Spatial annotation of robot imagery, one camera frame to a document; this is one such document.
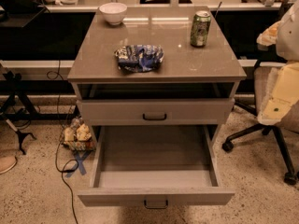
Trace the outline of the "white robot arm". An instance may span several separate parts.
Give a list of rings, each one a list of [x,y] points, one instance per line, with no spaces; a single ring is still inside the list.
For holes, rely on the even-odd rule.
[[[263,46],[276,46],[276,53],[287,63],[277,72],[271,70],[266,96],[263,98],[258,121],[275,125],[289,113],[299,100],[299,0],[257,38]]]

